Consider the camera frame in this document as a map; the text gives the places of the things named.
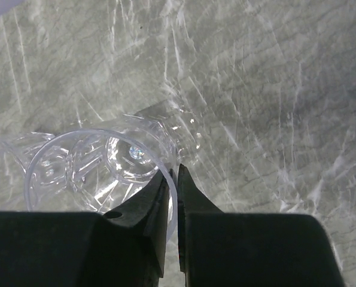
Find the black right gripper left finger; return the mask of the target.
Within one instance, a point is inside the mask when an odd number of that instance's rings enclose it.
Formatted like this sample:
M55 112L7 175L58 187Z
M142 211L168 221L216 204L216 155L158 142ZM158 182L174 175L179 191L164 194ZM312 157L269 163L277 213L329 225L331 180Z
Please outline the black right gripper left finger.
M0 212L0 286L157 286L169 187L157 172L113 210Z

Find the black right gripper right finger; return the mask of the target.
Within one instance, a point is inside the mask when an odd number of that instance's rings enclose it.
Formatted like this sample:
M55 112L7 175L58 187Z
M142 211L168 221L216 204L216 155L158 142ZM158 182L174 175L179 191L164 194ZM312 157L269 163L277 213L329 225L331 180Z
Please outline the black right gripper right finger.
M310 215L225 213L178 172L178 251L187 286L343 286L325 229Z

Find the clear faceted glass tumbler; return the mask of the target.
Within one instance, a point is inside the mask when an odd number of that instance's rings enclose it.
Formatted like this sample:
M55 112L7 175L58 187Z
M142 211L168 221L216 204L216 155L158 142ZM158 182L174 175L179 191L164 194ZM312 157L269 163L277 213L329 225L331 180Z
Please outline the clear faceted glass tumbler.
M48 133L0 136L0 211L26 211L23 181L38 150L53 139Z
M176 142L160 120L124 115L45 143L26 170L26 206L29 211L107 213L162 172L170 189L171 236L177 226L176 165Z

